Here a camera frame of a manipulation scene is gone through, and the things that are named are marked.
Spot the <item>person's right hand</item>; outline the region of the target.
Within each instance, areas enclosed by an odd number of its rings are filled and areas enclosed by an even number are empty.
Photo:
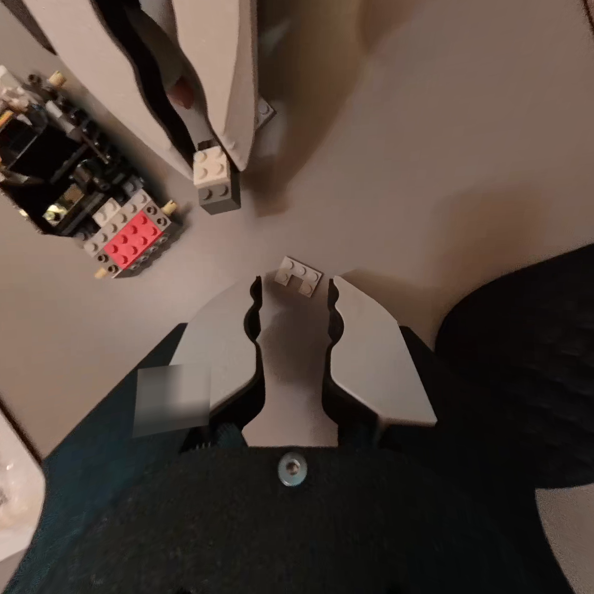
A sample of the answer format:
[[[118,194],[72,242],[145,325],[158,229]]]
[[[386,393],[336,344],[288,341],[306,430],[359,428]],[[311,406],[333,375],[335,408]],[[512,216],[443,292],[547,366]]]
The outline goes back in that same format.
[[[175,65],[166,67],[162,81],[171,103],[187,110],[194,107],[194,89],[182,67]]]

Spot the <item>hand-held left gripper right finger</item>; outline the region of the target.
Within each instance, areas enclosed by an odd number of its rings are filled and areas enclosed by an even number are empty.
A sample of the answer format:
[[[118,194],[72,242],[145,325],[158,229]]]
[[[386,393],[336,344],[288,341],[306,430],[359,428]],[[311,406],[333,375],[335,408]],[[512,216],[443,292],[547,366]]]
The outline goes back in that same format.
[[[396,319],[341,276],[329,282],[327,305],[322,405],[339,438],[434,427],[437,416]]]

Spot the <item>toy brick car model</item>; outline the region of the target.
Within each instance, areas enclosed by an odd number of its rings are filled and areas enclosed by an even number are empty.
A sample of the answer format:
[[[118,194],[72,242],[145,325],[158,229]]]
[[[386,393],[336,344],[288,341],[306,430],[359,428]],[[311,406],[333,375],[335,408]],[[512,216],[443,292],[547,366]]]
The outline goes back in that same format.
[[[56,71],[23,84],[1,66],[1,194],[38,233],[73,239],[97,278],[135,276],[178,234],[176,203],[153,200],[64,83]]]

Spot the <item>white square brick plate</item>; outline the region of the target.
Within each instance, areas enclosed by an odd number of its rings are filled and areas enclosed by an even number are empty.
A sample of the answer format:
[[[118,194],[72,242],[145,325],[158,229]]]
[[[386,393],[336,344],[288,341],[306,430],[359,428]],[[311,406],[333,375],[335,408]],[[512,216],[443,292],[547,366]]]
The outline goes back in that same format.
[[[224,149],[215,145],[199,150],[194,155],[194,186],[197,189],[230,183],[231,169]]]

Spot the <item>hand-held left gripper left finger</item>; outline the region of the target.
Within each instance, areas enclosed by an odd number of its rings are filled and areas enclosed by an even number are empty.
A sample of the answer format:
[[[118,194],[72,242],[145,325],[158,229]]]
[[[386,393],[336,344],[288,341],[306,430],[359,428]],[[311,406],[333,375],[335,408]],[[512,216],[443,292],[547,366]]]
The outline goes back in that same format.
[[[212,428],[228,423],[242,432],[263,410],[262,305],[260,276],[236,282],[190,320],[171,359],[188,381],[196,381]]]

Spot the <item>grey desk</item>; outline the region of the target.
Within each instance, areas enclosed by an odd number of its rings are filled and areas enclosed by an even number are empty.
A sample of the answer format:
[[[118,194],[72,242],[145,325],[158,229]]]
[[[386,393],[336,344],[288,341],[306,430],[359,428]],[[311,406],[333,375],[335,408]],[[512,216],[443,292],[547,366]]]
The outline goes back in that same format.
[[[168,4],[203,117],[182,121],[195,153],[222,147]],[[128,128],[112,142],[185,228],[138,276],[91,280],[73,239],[1,207],[1,398],[46,482],[9,592],[593,593],[593,484],[535,486],[435,352],[469,293],[593,244],[589,3],[256,1],[256,18],[240,209],[206,212],[194,158],[187,179]],[[274,281],[285,256],[323,273],[310,298]],[[256,276],[264,407],[212,428],[171,359]],[[339,438],[335,276],[398,322],[434,427]]]

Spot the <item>person's dark fleece jacket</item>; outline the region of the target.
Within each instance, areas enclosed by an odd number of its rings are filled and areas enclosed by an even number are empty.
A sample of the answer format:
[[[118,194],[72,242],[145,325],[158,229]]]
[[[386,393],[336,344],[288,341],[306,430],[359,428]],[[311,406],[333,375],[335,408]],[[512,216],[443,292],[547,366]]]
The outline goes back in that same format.
[[[469,293],[435,352],[480,393],[535,486],[593,483],[592,243]]]

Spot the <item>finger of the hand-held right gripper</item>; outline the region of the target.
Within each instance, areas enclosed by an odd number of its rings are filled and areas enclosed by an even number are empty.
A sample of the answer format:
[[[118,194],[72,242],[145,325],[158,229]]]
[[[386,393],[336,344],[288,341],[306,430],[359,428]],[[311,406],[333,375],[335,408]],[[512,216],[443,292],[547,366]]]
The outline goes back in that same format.
[[[195,146],[124,1],[25,1],[61,61],[148,148],[192,178]]]
[[[179,46],[201,85],[207,121],[243,172],[256,133],[256,1],[172,1]]]

